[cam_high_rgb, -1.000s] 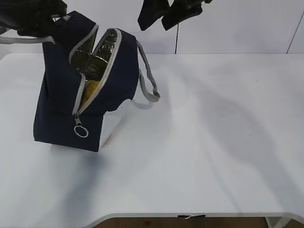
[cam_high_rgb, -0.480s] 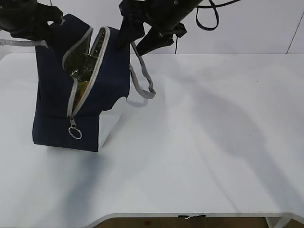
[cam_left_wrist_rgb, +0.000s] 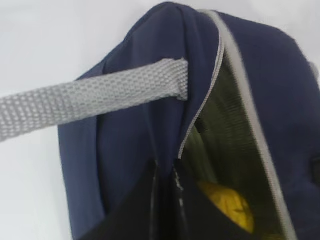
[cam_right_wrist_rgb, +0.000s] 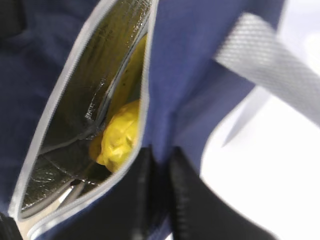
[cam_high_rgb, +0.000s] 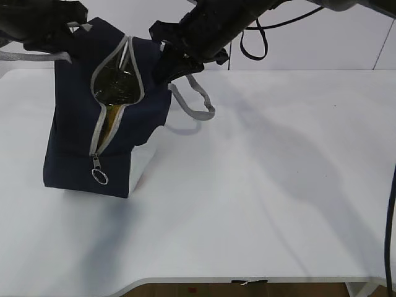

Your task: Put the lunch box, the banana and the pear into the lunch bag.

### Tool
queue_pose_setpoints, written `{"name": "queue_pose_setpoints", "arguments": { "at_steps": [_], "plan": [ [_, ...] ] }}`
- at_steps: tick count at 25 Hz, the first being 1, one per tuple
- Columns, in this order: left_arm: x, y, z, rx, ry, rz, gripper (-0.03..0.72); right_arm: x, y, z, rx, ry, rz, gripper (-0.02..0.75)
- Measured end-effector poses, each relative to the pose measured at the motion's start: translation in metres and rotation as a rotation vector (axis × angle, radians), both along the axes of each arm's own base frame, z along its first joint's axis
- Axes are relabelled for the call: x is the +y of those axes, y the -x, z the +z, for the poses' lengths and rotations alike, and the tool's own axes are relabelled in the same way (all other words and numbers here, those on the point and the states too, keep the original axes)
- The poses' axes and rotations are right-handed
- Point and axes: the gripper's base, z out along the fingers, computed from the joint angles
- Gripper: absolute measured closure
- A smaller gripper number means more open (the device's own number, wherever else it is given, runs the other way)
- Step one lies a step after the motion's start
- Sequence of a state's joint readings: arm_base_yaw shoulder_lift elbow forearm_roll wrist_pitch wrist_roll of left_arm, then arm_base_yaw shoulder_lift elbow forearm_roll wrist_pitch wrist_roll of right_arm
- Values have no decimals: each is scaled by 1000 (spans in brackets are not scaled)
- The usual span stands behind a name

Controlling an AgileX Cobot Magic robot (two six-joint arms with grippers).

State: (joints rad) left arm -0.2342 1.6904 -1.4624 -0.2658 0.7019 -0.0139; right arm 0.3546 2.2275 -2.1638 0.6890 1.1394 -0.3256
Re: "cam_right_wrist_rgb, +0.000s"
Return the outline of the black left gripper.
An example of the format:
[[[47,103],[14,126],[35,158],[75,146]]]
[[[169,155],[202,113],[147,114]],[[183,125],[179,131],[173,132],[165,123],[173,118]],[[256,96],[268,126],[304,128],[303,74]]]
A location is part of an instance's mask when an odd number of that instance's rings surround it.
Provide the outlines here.
[[[22,240],[15,220],[0,213],[0,240]]]

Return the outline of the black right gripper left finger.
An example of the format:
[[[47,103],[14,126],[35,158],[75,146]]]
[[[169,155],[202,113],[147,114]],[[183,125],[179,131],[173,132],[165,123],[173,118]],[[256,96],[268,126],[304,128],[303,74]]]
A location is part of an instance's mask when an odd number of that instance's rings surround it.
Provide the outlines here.
[[[139,150],[124,177],[79,213],[44,234],[46,240],[165,240],[170,235],[164,196],[154,190],[150,147]]]

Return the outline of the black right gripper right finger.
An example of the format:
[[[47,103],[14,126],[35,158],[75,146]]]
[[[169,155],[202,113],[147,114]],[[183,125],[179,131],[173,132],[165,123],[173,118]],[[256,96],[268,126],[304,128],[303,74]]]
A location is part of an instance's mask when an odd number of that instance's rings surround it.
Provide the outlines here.
[[[176,147],[169,160],[175,240],[273,240],[268,231],[233,210],[200,179]]]

